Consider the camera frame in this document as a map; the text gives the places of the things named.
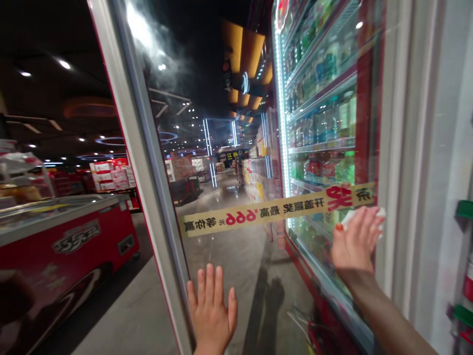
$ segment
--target freezer logo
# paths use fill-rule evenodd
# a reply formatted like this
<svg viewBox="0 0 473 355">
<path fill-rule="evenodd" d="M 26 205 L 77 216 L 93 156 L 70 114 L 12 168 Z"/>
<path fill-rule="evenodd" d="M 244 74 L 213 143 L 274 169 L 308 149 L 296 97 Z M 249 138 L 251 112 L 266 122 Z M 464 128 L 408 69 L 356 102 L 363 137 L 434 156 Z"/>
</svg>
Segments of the freezer logo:
<svg viewBox="0 0 473 355">
<path fill-rule="evenodd" d="M 71 254 L 80 249 L 93 237 L 100 234 L 99 220 L 94 219 L 79 227 L 64 232 L 64 238 L 53 244 L 53 249 L 59 254 Z"/>
</svg>

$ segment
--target recessed light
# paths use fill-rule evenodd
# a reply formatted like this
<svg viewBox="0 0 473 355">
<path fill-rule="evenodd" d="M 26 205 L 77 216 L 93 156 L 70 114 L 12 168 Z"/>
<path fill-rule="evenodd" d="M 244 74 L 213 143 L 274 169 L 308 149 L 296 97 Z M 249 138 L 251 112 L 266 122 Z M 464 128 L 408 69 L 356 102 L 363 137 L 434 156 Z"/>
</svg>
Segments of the recessed light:
<svg viewBox="0 0 473 355">
<path fill-rule="evenodd" d="M 59 64 L 61 64 L 66 69 L 70 69 L 70 65 L 69 65 L 68 62 L 65 62 L 63 60 L 59 60 Z"/>
</svg>

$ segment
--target sticker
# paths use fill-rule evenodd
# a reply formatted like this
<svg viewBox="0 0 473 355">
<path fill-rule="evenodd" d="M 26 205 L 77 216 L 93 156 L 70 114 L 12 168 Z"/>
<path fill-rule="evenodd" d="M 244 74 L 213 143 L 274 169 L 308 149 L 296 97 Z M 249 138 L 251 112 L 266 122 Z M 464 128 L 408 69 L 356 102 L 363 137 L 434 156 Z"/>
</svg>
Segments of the sticker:
<svg viewBox="0 0 473 355">
<path fill-rule="evenodd" d="M 375 202 L 374 198 L 374 182 L 356 186 L 334 185 L 321 192 L 189 214 L 179 218 L 179 227 L 183 236 L 196 237 L 307 214 L 369 205 Z"/>
<path fill-rule="evenodd" d="M 52 247 L 58 254 L 71 254 L 80 249 L 85 243 L 100 234 L 99 220 L 94 219 L 81 226 L 64 232 L 64 237 L 55 242 Z"/>
</svg>

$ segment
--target glass door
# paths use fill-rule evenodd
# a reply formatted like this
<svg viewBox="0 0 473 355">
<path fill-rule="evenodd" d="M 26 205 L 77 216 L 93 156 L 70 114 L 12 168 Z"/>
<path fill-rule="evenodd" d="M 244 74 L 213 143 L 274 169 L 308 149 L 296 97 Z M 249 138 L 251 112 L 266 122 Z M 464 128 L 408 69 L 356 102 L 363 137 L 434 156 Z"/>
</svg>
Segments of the glass door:
<svg viewBox="0 0 473 355">
<path fill-rule="evenodd" d="M 262 4 L 89 0 L 179 350 L 212 263 L 239 301 L 230 354 L 372 353 L 330 240 L 385 203 L 384 2 Z"/>
</svg>

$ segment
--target freezer lid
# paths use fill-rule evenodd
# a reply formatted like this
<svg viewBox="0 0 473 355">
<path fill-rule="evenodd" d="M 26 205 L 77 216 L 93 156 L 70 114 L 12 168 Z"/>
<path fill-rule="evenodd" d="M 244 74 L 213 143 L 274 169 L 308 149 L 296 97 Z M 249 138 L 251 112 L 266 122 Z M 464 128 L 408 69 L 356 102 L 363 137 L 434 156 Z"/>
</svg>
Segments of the freezer lid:
<svg viewBox="0 0 473 355">
<path fill-rule="evenodd" d="M 129 199 L 126 194 L 52 198 L 0 212 L 0 247 Z"/>
</svg>

